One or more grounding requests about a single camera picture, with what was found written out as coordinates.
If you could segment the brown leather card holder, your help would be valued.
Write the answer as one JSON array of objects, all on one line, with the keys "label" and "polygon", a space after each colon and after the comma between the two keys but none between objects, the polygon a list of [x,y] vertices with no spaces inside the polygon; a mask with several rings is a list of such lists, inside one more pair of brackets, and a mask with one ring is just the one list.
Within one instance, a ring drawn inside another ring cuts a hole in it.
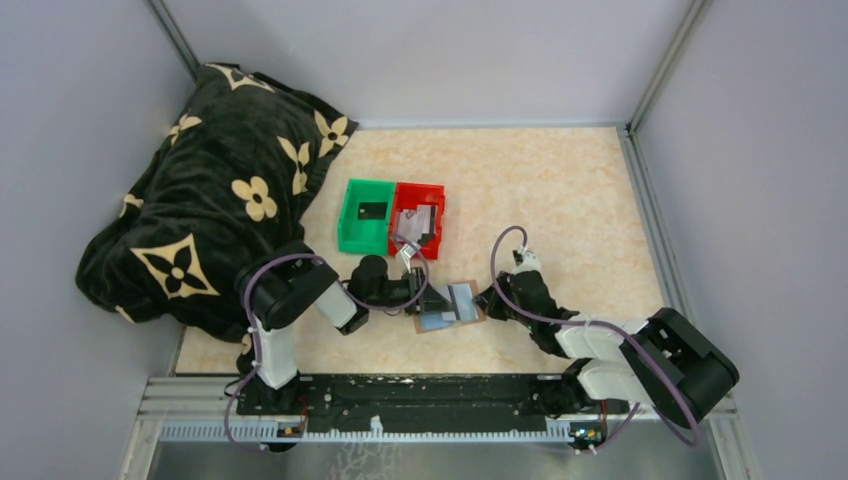
[{"label": "brown leather card holder", "polygon": [[435,285],[433,289],[447,301],[446,307],[418,315],[414,320],[418,334],[458,328],[483,322],[486,317],[474,302],[479,288],[475,280]]}]

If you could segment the white VIP card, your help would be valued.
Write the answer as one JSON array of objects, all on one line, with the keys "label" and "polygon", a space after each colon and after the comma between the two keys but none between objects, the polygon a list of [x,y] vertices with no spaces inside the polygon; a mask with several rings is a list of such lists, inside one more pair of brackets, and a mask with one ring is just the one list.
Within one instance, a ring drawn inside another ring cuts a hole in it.
[{"label": "white VIP card", "polygon": [[415,210],[403,209],[396,216],[394,232],[411,241],[418,241],[420,234],[413,231],[413,217]]}]

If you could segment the silver credit card black stripe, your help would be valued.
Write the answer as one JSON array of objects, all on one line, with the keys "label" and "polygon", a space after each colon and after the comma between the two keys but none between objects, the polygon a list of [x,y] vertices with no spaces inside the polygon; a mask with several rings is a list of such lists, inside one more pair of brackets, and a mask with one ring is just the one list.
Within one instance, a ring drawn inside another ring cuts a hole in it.
[{"label": "silver credit card black stripe", "polygon": [[436,205],[419,205],[413,217],[413,231],[431,234],[435,231],[438,209]]}]

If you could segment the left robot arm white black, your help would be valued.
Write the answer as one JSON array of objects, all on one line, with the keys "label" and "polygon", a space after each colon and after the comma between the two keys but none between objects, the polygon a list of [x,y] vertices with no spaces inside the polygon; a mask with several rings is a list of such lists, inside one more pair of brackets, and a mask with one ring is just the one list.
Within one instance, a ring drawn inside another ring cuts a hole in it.
[{"label": "left robot arm white black", "polygon": [[367,255],[343,281],[300,240],[244,267],[234,284],[249,321],[250,373],[264,383],[261,401],[277,414],[292,411],[300,399],[293,324],[310,308],[344,335],[367,323],[372,311],[421,315],[454,309],[449,290],[430,282],[425,263],[406,265],[392,279],[385,258]]}]

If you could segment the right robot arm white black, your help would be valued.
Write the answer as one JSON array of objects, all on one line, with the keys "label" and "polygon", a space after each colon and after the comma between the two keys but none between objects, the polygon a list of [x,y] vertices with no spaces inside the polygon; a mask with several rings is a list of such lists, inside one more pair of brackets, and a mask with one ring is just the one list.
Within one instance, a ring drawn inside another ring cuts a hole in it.
[{"label": "right robot arm white black", "polygon": [[641,324],[580,320],[556,303],[536,270],[500,273],[474,302],[492,319],[524,325],[543,352],[573,360],[563,398],[576,412],[624,400],[691,429],[740,380],[728,356],[671,307]]}]

